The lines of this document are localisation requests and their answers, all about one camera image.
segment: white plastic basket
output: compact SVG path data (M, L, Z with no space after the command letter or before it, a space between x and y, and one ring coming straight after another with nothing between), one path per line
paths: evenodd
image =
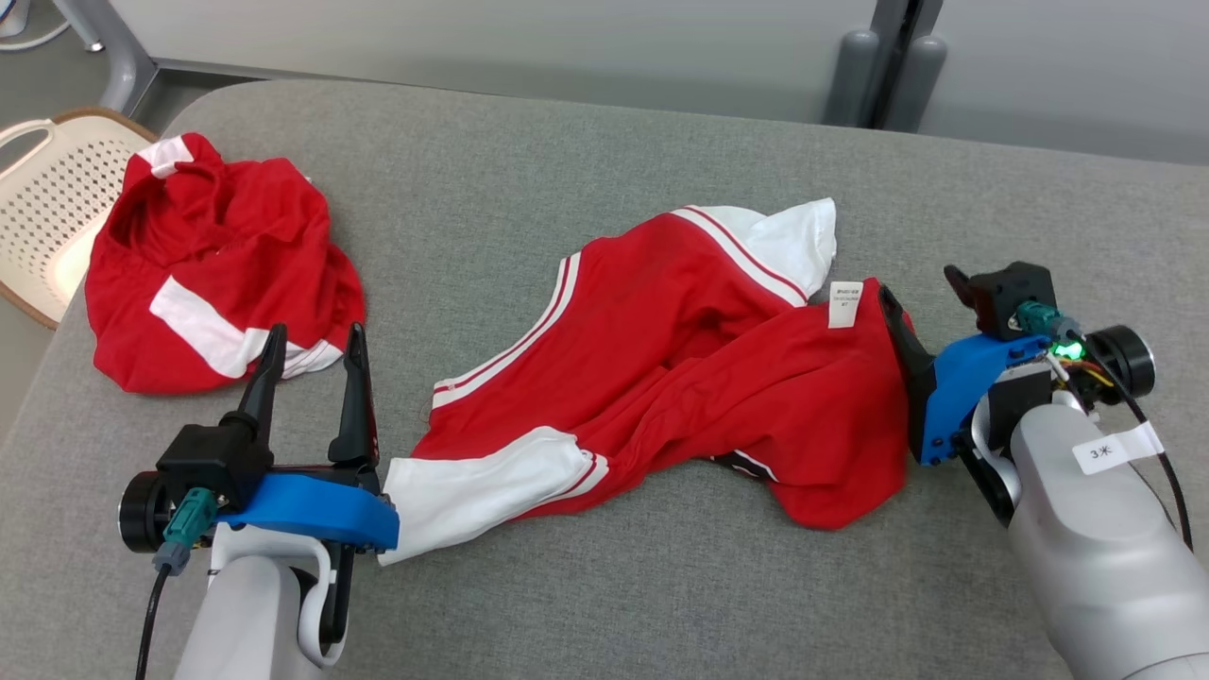
M156 138L109 109L81 109L0 132L0 146L45 139L0 173L0 295L58 327L129 157Z
M12 38L25 30L25 22L29 21L29 0L0 0L0 16L5 11L8 13L0 22L0 38Z

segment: cable label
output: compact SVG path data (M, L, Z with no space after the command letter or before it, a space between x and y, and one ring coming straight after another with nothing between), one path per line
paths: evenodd
M860 306L862 290L864 290L863 281L832 281L827 328L856 325L856 307Z
M1107 437L1092 439L1071 449L1083 474L1095 474L1129 461L1158 455L1163 444L1150 421Z

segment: gray floor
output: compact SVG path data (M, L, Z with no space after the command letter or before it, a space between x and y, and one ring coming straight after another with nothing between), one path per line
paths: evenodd
M21 35L0 40L23 42L44 35L63 22L51 0L34 0L29 25ZM68 30L47 45L28 52L0 52L0 129L30 119L44 119L79 106L96 105L109 77L109 57L88 53ZM162 73L134 117L151 131L162 131L177 114L202 94L238 79L199 74ZM11 145L0 152L0 169L22 152ZM17 416L21 402L37 370L51 332L12 305L0 300L0 439Z

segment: green light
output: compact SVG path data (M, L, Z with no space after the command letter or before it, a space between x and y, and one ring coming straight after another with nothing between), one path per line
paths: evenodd
M1078 342L1071 342L1070 345L1066 346L1054 344L1053 347L1049 347L1049 353L1055 357L1068 358L1072 362L1082 359L1083 355L1086 355L1086 352L1083 351L1083 346Z

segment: gray fabric tabletop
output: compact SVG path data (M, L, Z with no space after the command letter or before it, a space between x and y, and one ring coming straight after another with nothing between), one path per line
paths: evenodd
M185 131L227 160L285 156L328 196L332 237L366 288L386 457L424 432L432 384L523 333L557 259L590 238L688 203L773 212L832 196L833 276L880 277L933 350L973 332L941 275L947 263L1045 264L1086 328L1120 322L1146 335L1159 385L1145 405L1209 546L1205 169L349 82L221 90L170 133ZM115 507L181 425L215 422L238 399L238 388L122 393L92 368L93 347L77 298L0 450L6 679L132 675L154 572L118 540ZM282 386L279 461L324 460L342 388L339 368ZM1167 499L1156 468L1143 467ZM152 678L170 676L202 600L208 555L193 559L164 593ZM693 462L582 515L514 523L386 569L360 560L331 675L1068 673L960 465L913 466L884 507L825 534L792 524L760 484Z

